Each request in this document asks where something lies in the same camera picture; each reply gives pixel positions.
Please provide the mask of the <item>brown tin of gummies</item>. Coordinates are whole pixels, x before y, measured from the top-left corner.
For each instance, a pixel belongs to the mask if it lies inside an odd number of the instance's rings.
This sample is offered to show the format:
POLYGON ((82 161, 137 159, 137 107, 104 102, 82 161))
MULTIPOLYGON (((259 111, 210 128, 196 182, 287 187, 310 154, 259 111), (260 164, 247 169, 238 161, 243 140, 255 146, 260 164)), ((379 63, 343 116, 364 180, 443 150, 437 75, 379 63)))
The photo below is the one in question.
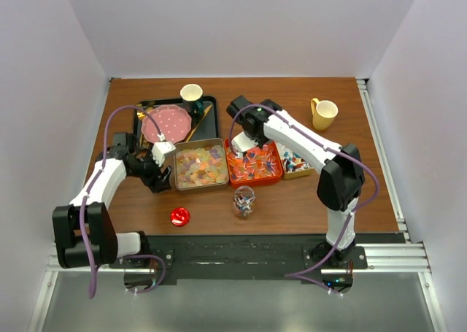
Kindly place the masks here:
POLYGON ((174 185, 181 193, 199 193, 228 187, 229 175, 223 140, 181 142, 174 155, 174 185))

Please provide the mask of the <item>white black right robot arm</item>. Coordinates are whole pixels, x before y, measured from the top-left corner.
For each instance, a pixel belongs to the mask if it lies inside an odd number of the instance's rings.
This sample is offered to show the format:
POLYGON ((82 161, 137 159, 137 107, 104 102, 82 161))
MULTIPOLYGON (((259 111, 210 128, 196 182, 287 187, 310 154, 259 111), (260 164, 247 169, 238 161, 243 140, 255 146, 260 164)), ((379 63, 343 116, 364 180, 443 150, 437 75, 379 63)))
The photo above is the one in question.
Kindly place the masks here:
POLYGON ((229 138, 236 152, 279 142, 319 174, 317 197, 327 210, 328 231, 325 242, 312 253, 319 264, 342 268, 355 245, 354 213, 365 182, 358 148, 353 144, 342 147, 317 135, 269 99, 254 104, 239 96, 226 112, 242 127, 240 134, 229 138))

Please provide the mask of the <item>gold tin of lollipops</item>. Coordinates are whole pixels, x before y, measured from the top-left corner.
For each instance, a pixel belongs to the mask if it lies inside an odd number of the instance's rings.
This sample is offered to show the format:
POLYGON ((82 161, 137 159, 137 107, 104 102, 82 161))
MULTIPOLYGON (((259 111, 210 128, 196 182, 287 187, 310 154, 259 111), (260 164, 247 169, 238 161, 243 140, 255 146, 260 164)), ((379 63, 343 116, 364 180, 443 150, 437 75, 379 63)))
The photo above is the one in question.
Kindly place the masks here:
POLYGON ((279 142, 275 142, 275 145, 282 163, 282 176, 284 179, 306 177, 314 172, 312 166, 298 154, 279 142))

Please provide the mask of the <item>orange tin of lollipops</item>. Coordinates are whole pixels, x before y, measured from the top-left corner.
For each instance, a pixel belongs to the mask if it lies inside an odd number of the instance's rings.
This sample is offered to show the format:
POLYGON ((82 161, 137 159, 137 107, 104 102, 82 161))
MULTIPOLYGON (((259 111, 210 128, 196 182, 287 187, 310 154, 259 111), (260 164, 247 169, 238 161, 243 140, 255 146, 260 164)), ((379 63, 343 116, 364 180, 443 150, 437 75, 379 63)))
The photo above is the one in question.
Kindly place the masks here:
POLYGON ((231 151, 227 139, 224 140, 224 148, 233 188, 270 185, 282 178, 282 162, 274 142, 268 142, 261 149, 254 147, 241 157, 231 151))

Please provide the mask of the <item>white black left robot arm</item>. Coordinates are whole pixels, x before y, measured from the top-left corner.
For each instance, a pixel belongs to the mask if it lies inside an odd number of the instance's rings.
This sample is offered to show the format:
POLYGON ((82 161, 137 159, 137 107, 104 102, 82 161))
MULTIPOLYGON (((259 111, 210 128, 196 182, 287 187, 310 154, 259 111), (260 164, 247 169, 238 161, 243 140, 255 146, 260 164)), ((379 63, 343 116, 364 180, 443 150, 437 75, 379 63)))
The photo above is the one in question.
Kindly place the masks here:
POLYGON ((143 232, 117 233, 108 208, 126 177, 139 178, 152 193, 171 188, 171 167, 163 167, 175 152, 172 142, 140 147, 136 136, 116 133, 112 145, 100 153, 84 188, 69 204, 52 213, 58 262, 65 269, 89 265, 91 252, 97 266, 125 257, 135 268, 145 267, 151 250, 143 232))

